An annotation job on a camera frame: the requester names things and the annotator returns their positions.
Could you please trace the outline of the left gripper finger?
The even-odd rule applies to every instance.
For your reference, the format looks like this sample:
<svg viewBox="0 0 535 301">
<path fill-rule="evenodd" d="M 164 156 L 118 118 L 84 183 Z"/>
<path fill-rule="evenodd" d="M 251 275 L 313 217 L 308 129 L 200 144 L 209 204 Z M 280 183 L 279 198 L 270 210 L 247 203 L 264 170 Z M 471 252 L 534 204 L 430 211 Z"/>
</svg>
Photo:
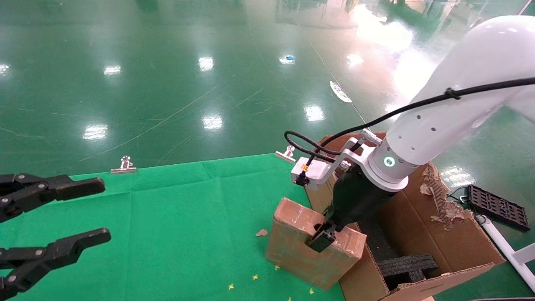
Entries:
<svg viewBox="0 0 535 301">
<path fill-rule="evenodd" d="M 42 178 L 28 173 L 0 176 L 0 221 L 2 223 L 53 201 L 92 196 L 105 191 L 99 177 L 74 181 L 67 175 Z"/>
<path fill-rule="evenodd" d="M 61 238 L 44 247 L 1 248 L 0 267 L 11 272 L 0 278 L 0 298 L 10 299 L 25 293 L 49 272 L 75 264 L 86 248 L 110 240 L 109 229 L 102 227 Z"/>
</svg>

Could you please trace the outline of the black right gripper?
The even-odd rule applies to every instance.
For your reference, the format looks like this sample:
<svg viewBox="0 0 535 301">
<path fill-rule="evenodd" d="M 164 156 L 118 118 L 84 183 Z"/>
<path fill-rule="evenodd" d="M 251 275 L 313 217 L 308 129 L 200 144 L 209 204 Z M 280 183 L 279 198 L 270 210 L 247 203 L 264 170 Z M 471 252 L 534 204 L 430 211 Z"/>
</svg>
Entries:
<svg viewBox="0 0 535 301">
<path fill-rule="evenodd" d="M 316 232 L 306 240 L 306 245 L 318 253 L 325 251 L 336 240 L 336 230 L 363 221 L 395 194 L 377 187 L 360 166 L 352 166 L 336 180 L 325 221 L 314 226 Z"/>
</svg>

